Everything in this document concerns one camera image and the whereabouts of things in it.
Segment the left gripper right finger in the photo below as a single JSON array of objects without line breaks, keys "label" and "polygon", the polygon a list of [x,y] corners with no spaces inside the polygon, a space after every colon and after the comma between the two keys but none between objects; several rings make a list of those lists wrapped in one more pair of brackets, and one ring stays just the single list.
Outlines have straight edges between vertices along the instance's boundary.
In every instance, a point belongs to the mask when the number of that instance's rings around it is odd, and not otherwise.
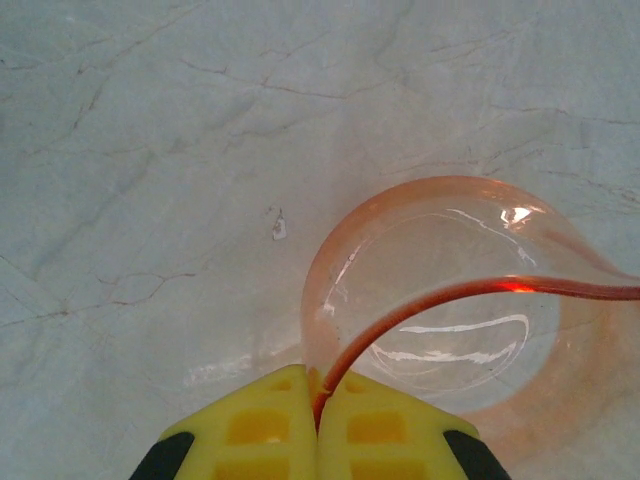
[{"label": "left gripper right finger", "polygon": [[349,372],[323,409],[318,477],[493,480],[510,475],[471,423]]}]

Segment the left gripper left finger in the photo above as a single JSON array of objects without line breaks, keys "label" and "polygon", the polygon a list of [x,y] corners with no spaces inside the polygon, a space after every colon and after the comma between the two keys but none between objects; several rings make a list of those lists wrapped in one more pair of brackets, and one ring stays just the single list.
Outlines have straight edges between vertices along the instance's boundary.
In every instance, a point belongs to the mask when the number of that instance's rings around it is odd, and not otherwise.
[{"label": "left gripper left finger", "polygon": [[289,365],[166,429],[133,479],[315,479],[305,367]]}]

